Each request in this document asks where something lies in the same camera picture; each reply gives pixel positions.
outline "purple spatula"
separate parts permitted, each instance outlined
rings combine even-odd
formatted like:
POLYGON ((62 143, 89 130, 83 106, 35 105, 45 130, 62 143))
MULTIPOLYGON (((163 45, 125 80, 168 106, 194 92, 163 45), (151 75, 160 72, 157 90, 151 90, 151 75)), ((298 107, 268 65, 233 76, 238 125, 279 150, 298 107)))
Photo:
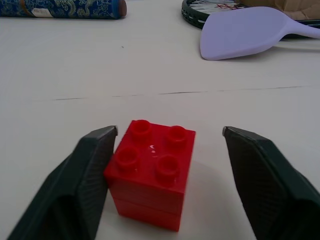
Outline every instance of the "purple spatula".
POLYGON ((201 55, 207 60, 221 60, 257 54, 287 34, 320 39, 320 29, 298 23, 271 7, 215 12, 202 29, 201 55))

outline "red lego brick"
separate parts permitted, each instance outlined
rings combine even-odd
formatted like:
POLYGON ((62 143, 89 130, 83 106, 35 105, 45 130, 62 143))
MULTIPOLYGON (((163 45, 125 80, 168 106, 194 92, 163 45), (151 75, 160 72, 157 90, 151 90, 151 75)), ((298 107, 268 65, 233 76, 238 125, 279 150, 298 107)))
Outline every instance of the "red lego brick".
POLYGON ((112 197, 180 219, 195 136, 181 126, 132 121, 104 170, 112 197))
POLYGON ((135 219, 158 227, 179 231, 180 215, 155 210, 131 202, 114 198, 118 213, 124 217, 135 219))

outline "white tabletop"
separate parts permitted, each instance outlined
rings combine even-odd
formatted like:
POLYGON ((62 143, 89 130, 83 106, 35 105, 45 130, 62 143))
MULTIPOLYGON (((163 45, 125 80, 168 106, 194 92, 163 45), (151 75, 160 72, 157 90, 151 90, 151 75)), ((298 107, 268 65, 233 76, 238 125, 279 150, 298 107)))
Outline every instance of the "white tabletop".
POLYGON ((320 189, 319 40, 223 61, 200 56, 182 0, 129 0, 121 20, 0 19, 0 239, 92 130, 131 120, 197 132, 179 233, 120 217, 97 240, 253 240, 223 126, 272 139, 320 189))

